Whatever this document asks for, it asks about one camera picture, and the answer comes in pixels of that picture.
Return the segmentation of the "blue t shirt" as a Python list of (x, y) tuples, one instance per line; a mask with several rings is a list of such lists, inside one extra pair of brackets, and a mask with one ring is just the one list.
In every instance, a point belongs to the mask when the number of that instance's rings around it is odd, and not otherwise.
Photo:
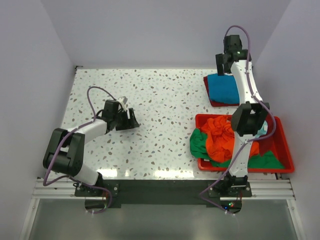
[(233, 75), (210, 74), (207, 76), (208, 96), (211, 101), (238, 105), (240, 103), (238, 88)]

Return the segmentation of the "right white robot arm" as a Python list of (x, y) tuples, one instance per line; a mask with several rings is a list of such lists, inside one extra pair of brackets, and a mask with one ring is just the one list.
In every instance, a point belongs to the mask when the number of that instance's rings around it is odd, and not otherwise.
[(235, 197), (249, 191), (248, 162), (254, 137), (263, 127), (270, 105), (264, 103), (253, 78), (251, 55), (243, 49), (239, 35), (226, 35), (223, 53), (216, 55), (217, 73), (233, 75), (239, 95), (239, 106), (232, 114), (230, 124), (234, 132), (231, 162), (222, 180), (214, 190), (221, 195)]

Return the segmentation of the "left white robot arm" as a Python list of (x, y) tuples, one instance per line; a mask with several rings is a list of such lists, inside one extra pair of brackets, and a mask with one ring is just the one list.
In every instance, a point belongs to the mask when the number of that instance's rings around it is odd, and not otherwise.
[(74, 129), (56, 128), (49, 140), (43, 167), (46, 173), (43, 186), (47, 187), (62, 178), (69, 178), (85, 186), (92, 196), (99, 196), (104, 187), (102, 174), (84, 163), (85, 145), (112, 130), (124, 131), (138, 128), (134, 110), (127, 108), (128, 99), (123, 96), (107, 100), (93, 119)]

